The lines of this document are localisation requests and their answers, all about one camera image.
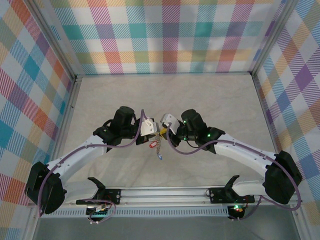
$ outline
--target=cable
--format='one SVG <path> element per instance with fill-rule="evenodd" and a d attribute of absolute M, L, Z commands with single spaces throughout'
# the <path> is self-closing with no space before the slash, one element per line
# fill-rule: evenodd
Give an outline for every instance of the cable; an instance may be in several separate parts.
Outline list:
<path fill-rule="evenodd" d="M 140 119 L 147 119 L 146 115 L 145 115 L 145 111 L 142 109 L 141 110 L 141 117 Z M 123 146 L 112 146 L 112 145 L 107 145 L 107 144 L 89 144 L 87 146 L 80 146 L 79 148 L 73 150 L 72 152 L 70 152 L 68 155 L 66 155 L 60 162 L 58 162 L 49 172 L 48 174 L 44 177 L 42 184 L 40 186 L 39 189 L 39 194 L 38 194 L 38 199 L 37 199 L 37 207 L 38 207 L 38 214 L 39 214 L 39 218 L 41 218 L 41 216 L 44 214 L 44 212 L 41 212 L 41 199 L 42 199 L 42 193 L 44 191 L 44 187 L 45 184 L 48 180 L 48 178 L 50 177 L 50 175 L 58 168 L 58 165 L 63 164 L 68 158 L 70 158 L 72 155 L 76 154 L 77 152 L 79 152 L 82 149 L 85 148 L 91 148 L 91 147 L 104 147 L 104 148 L 117 148 L 117 149 L 123 149 L 123 148 L 127 148 L 129 146 L 131 146 L 132 144 L 135 143 L 135 141 L 138 139 L 138 136 L 140 134 L 140 130 L 141 130 L 141 125 L 142 125 L 142 121 L 140 120 L 139 122 L 139 127 L 138 130 L 136 132 L 136 135 L 134 137 L 134 139 L 132 140 L 132 142 L 123 145 Z"/>
<path fill-rule="evenodd" d="M 187 143 L 190 147 L 192 147 L 192 148 L 194 148 L 194 149 L 198 149 L 198 148 L 199 148 L 198 146 L 192 146 L 192 145 L 189 143 L 189 141 L 186 141 L 186 143 Z"/>
<path fill-rule="evenodd" d="M 218 140 L 209 141 L 209 142 L 205 143 L 204 145 L 200 146 L 199 148 L 197 148 L 196 150 L 193 150 L 193 151 L 190 151 L 190 152 L 183 152 L 183 151 L 179 151 L 178 149 L 176 149 L 176 148 L 173 146 L 173 144 L 172 144 L 172 142 L 171 142 L 171 140 L 170 140 L 170 138 L 169 138 L 169 131 L 166 131 L 166 138 L 168 139 L 168 143 L 169 143 L 169 145 L 171 146 L 171 148 L 172 148 L 173 150 L 175 150 L 177 153 L 182 154 L 182 155 L 195 154 L 196 152 L 200 151 L 201 149 L 205 148 L 206 146 L 208 146 L 208 145 L 210 145 L 210 144 L 215 144 L 215 143 L 225 143 L 225 144 L 237 145 L 237 146 L 239 146 L 240 148 L 246 149 L 246 150 L 248 150 L 248 151 L 250 151 L 250 152 L 252 152 L 252 153 L 254 153 L 254 154 L 257 154 L 257 155 L 260 155 L 260 154 L 261 154 L 261 152 L 255 150 L 255 149 L 252 149 L 251 147 L 248 147 L 248 146 L 246 146 L 246 145 L 243 145 L 243 144 L 241 144 L 241 143 L 237 143 L 237 142 L 229 141 L 229 140 L 219 140 L 219 139 L 218 139 Z M 295 210 L 299 209 L 300 206 L 301 206 L 301 195 L 300 195 L 300 192 L 299 192 L 299 189 L 298 189 L 298 186 L 297 186 L 295 180 L 294 180 L 293 177 L 290 175 L 290 173 L 289 173 L 280 163 L 278 163 L 277 161 L 275 161 L 274 159 L 272 159 L 271 157 L 269 157 L 269 156 L 267 156 L 267 155 L 265 156 L 265 158 L 266 158 L 267 160 L 269 160 L 270 162 L 274 163 L 275 165 L 277 165 L 277 166 L 285 173 L 285 175 L 289 178 L 289 180 L 290 180 L 290 182 L 292 183 L 292 185 L 293 185 L 293 187 L 294 187 L 294 190 L 295 190 L 295 192 L 296 192 L 297 204 L 296 204 L 295 207 L 289 208 L 289 207 L 285 207 L 285 206 L 283 206 L 282 204 L 279 204 L 279 203 L 277 203 L 277 202 L 275 202 L 275 201 L 273 201 L 273 200 L 270 200 L 270 199 L 268 199 L 268 198 L 266 198 L 266 197 L 264 197 L 264 196 L 262 196 L 262 195 L 260 196 L 260 198 L 261 198 L 261 199 L 264 199 L 265 201 L 267 201 L 267 202 L 269 202 L 269 203 L 272 203 L 272 204 L 274 204 L 274 205 L 276 205 L 276 206 L 278 206 L 278 207 L 280 207 L 280 208 L 282 208 L 282 209 L 286 209 L 286 210 L 290 210 L 290 211 L 295 211 Z"/>
<path fill-rule="evenodd" d="M 87 199 L 87 198 L 81 199 L 81 200 L 83 200 L 83 201 L 88 201 L 88 202 L 103 202 L 103 203 L 111 204 L 111 205 L 114 206 L 114 210 L 112 211 L 112 213 L 111 213 L 109 216 L 103 218 L 103 219 L 100 220 L 100 221 L 93 221 L 92 218 L 91 218 L 91 216 L 92 216 L 93 213 L 91 213 L 91 214 L 89 215 L 89 221 L 90 221 L 91 224 L 100 224 L 100 223 L 103 223 L 103 222 L 107 221 L 109 218 L 111 218 L 112 216 L 114 216 L 114 215 L 116 214 L 117 207 L 116 207 L 116 204 L 115 204 L 113 201 L 109 201 L 109 200 L 97 200 L 97 199 Z"/>
<path fill-rule="evenodd" d="M 108 121 L 106 121 L 102 126 L 106 127 L 109 123 L 112 122 L 112 119 L 109 119 Z"/>
<path fill-rule="evenodd" d="M 246 200 L 246 205 L 245 205 L 244 209 L 247 209 L 248 208 L 249 199 L 248 199 L 248 196 L 245 196 L 244 198 Z"/>
<path fill-rule="evenodd" d="M 209 188 L 205 191 L 205 195 L 210 198 L 210 196 L 207 194 L 207 192 L 209 191 Z"/>

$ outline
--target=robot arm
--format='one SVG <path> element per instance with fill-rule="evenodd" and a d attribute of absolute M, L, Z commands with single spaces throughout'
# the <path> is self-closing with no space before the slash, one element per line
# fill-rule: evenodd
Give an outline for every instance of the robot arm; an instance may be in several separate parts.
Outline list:
<path fill-rule="evenodd" d="M 233 176 L 222 193 L 231 203 L 248 195 L 269 196 L 281 204 L 289 202 L 295 193 L 295 188 L 284 171 L 269 160 L 274 160 L 284 167 L 298 186 L 302 176 L 289 153 L 281 151 L 275 154 L 263 151 L 236 140 L 220 129 L 207 127 L 200 114 L 194 109 L 183 112 L 181 118 L 183 122 L 171 114 L 165 114 L 161 119 L 162 126 L 169 128 L 168 141 L 173 147 L 177 147 L 181 141 L 194 141 L 199 148 L 203 146 L 205 151 L 234 159 L 262 176 L 261 180 L 238 182 L 236 181 L 239 175 Z"/>
<path fill-rule="evenodd" d="M 154 137 L 159 131 L 158 125 L 143 114 L 141 117 L 144 117 L 142 122 L 141 119 L 136 119 L 131 108 L 122 106 L 116 111 L 113 119 L 97 128 L 93 135 L 74 151 L 47 165 L 37 162 L 31 168 L 25 194 L 35 204 L 38 204 L 40 199 L 41 210 L 46 214 L 54 212 L 63 202 L 80 199 L 103 200 L 106 187 L 94 177 L 89 177 L 83 182 L 67 181 L 84 165 L 110 151 L 112 147 L 108 146 L 127 147 L 118 146 L 122 139 L 133 139 L 136 145 L 140 145 Z M 261 181 L 236 182 L 239 176 L 233 176 L 219 193 L 225 196 L 228 203 L 236 203 L 247 195 L 267 195 L 281 204 L 289 202 L 295 192 L 291 181 L 279 167 L 267 159 L 271 158 L 281 164 L 294 178 L 296 185 L 299 185 L 302 176 L 288 153 L 282 151 L 275 154 L 237 141 L 220 129 L 207 127 L 200 114 L 193 109 L 185 111 L 181 118 L 183 122 L 166 113 L 160 121 L 165 128 L 169 128 L 166 136 L 173 147 L 177 147 L 181 141 L 194 141 L 203 150 L 232 158 L 263 177 Z"/>
<path fill-rule="evenodd" d="M 122 139 L 133 139 L 136 145 L 140 145 L 154 137 L 158 125 L 153 119 L 146 118 L 144 113 L 142 116 L 144 119 L 140 122 L 141 119 L 136 119 L 133 109 L 122 106 L 116 111 L 113 119 L 97 128 L 93 135 L 75 150 L 47 165 L 37 162 L 31 168 L 25 194 L 36 205 L 40 195 L 41 210 L 46 214 L 54 212 L 63 202 L 101 199 L 105 186 L 94 177 L 89 177 L 83 182 L 67 183 L 67 181 L 87 163 L 110 151 L 112 147 L 108 146 L 123 148 L 125 146 L 118 146 Z"/>

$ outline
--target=plaid fabric wall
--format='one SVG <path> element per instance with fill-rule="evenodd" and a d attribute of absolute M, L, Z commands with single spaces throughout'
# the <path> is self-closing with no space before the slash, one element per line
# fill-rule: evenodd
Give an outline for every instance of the plaid fabric wall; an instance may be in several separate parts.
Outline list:
<path fill-rule="evenodd" d="M 320 0 L 300 0 L 257 84 L 276 144 L 297 160 L 308 221 L 320 236 Z"/>
<path fill-rule="evenodd" d="M 273 32 L 274 30 L 274 27 L 276 26 L 276 22 L 278 20 L 278 18 L 280 17 L 286 3 L 288 2 L 288 0 L 282 0 L 276 13 L 274 14 L 273 16 L 273 19 L 267 29 L 267 31 L 265 32 L 264 34 L 264 37 L 260 43 L 260 46 L 259 46 L 259 49 L 256 51 L 255 55 L 254 55 L 254 58 L 253 58 L 253 61 L 251 63 L 251 66 L 249 68 L 249 72 L 252 71 L 257 63 L 257 60 L 259 59 L 260 57 L 260 54 L 261 54 L 261 51 L 264 49 L 266 43 L 267 43 L 267 40 L 269 39 L 269 36 L 271 35 L 271 33 Z"/>
<path fill-rule="evenodd" d="M 23 0 L 0 0 L 0 240 L 26 224 L 29 171 L 49 161 L 70 87 Z"/>
<path fill-rule="evenodd" d="M 86 75 L 248 72 L 285 1 L 37 0 Z"/>

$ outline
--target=black bracket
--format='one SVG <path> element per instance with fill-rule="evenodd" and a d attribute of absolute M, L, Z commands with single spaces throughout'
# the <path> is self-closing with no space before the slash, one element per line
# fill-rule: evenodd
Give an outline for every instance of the black bracket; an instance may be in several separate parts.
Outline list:
<path fill-rule="evenodd" d="M 106 200 L 109 200 L 113 202 L 116 205 L 120 204 L 120 198 L 121 198 L 121 189 L 105 189 L 104 190 L 104 196 L 106 197 Z"/>
<path fill-rule="evenodd" d="M 255 202 L 255 197 L 253 195 L 239 196 L 232 201 L 227 197 L 224 187 L 211 187 L 208 192 L 211 204 L 252 204 Z"/>

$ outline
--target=purple cable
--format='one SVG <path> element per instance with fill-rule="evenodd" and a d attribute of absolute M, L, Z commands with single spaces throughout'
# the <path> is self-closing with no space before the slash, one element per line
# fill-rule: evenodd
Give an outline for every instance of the purple cable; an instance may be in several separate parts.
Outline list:
<path fill-rule="evenodd" d="M 114 210 L 113 210 L 113 212 L 109 215 L 109 216 L 107 216 L 107 217 L 105 217 L 105 218 L 103 218 L 101 221 L 99 221 L 99 222 L 96 222 L 96 221 L 93 221 L 92 219 L 91 219 L 91 216 L 92 216 L 92 214 L 90 214 L 89 215 L 89 221 L 90 221 L 90 223 L 93 223 L 93 224 L 100 224 L 100 223 L 103 223 L 104 221 L 107 221 L 109 218 L 111 218 L 112 216 L 114 216 L 115 214 L 116 214 L 116 210 L 117 210 L 117 207 L 116 207 L 116 204 L 113 202 L 113 201 L 108 201 L 108 200 L 97 200 L 97 199 L 82 199 L 83 201 L 88 201 L 88 202 L 103 202 L 103 203 L 107 203 L 107 204 L 111 204 L 111 205 L 113 205 L 114 206 Z"/>
<path fill-rule="evenodd" d="M 44 214 L 44 212 L 41 212 L 41 198 L 42 198 L 42 193 L 45 187 L 45 184 L 48 180 L 48 178 L 50 177 L 50 175 L 58 168 L 58 164 L 63 164 L 68 158 L 70 158 L 72 155 L 74 155 L 75 153 L 79 152 L 82 149 L 85 148 L 91 148 L 91 147 L 104 147 L 104 148 L 116 148 L 116 149 L 123 149 L 123 148 L 127 148 L 130 147 L 132 144 L 135 143 L 135 141 L 138 139 L 140 130 L 141 130 L 141 126 L 142 126 L 142 121 L 141 119 L 147 119 L 146 115 L 145 115 L 145 111 L 142 109 L 141 110 L 141 115 L 140 115 L 140 122 L 139 122 L 139 126 L 138 126 L 138 130 L 136 132 L 136 135 L 134 137 L 134 139 L 132 140 L 132 142 L 128 143 L 127 145 L 123 145 L 123 146 L 112 146 L 112 145 L 106 145 L 106 144 L 89 144 L 87 146 L 80 146 L 77 149 L 73 150 L 72 152 L 70 152 L 68 155 L 66 155 L 60 162 L 58 162 L 50 171 L 49 173 L 45 176 L 45 178 L 42 181 L 42 184 L 40 186 L 39 189 L 39 194 L 38 194 L 38 200 L 37 200 L 37 206 L 38 206 L 38 213 L 39 213 L 39 218 L 41 218 L 41 216 Z"/>
<path fill-rule="evenodd" d="M 196 150 L 193 150 L 193 151 L 190 151 L 190 152 L 183 152 L 183 151 L 179 151 L 178 149 L 176 149 L 176 148 L 173 146 L 173 144 L 172 144 L 172 142 L 170 141 L 170 138 L 169 138 L 169 131 L 168 131 L 168 130 L 166 131 L 166 139 L 168 139 L 168 143 L 169 143 L 169 145 L 171 146 L 171 148 L 172 148 L 173 150 L 175 150 L 177 153 L 182 154 L 182 155 L 195 154 L 196 152 L 200 151 L 201 149 L 205 148 L 206 146 L 208 146 L 208 145 L 210 145 L 210 144 L 215 144 L 215 143 L 225 143 L 225 144 L 237 145 L 237 146 L 239 146 L 239 147 L 241 147 L 241 148 L 243 148 L 243 149 L 246 149 L 246 150 L 248 150 L 248 151 L 250 151 L 250 152 L 252 152 L 252 153 L 254 153 L 254 154 L 257 154 L 257 155 L 260 155 L 260 154 L 261 154 L 261 152 L 255 150 L 255 149 L 252 149 L 251 147 L 248 147 L 248 146 L 246 146 L 246 145 L 243 145 L 243 144 L 241 144 L 241 143 L 237 143 L 237 142 L 234 142 L 234 141 L 229 141 L 229 140 L 212 140 L 212 141 L 209 141 L 209 142 L 207 142 L 206 144 L 200 146 L 200 147 L 197 148 Z M 270 162 L 276 164 L 276 165 L 285 173 L 285 175 L 287 175 L 287 177 L 289 178 L 290 182 L 292 183 L 292 185 L 293 185 L 293 187 L 294 187 L 294 190 L 295 190 L 295 192 L 296 192 L 296 196 L 297 196 L 298 199 L 297 199 L 297 204 L 296 204 L 296 206 L 295 206 L 295 207 L 292 207 L 292 208 L 289 208 L 289 207 L 285 207 L 285 206 L 283 206 L 283 205 L 281 205 L 281 204 L 279 204 L 279 203 L 277 203 L 277 202 L 275 202 L 275 201 L 272 201 L 272 200 L 270 200 L 270 199 L 268 199 L 268 198 L 266 198 L 266 197 L 264 197 L 264 196 L 262 196 L 262 195 L 260 196 L 260 198 L 262 198 L 262 199 L 266 200 L 267 202 L 272 203 L 272 204 L 274 204 L 274 205 L 276 205 L 276 206 L 278 206 L 278 207 L 280 207 L 280 208 L 286 209 L 286 210 L 295 211 L 295 210 L 299 209 L 300 206 L 301 206 L 301 195 L 300 195 L 300 192 L 299 192 L 299 189 L 298 189 L 298 186 L 297 186 L 295 180 L 294 180 L 293 177 L 289 174 L 289 172 L 288 172 L 282 165 L 280 165 L 280 163 L 278 163 L 277 161 L 275 161 L 274 159 L 272 159 L 272 158 L 269 157 L 269 156 L 265 156 L 265 158 L 266 158 L 267 160 L 269 160 Z"/>

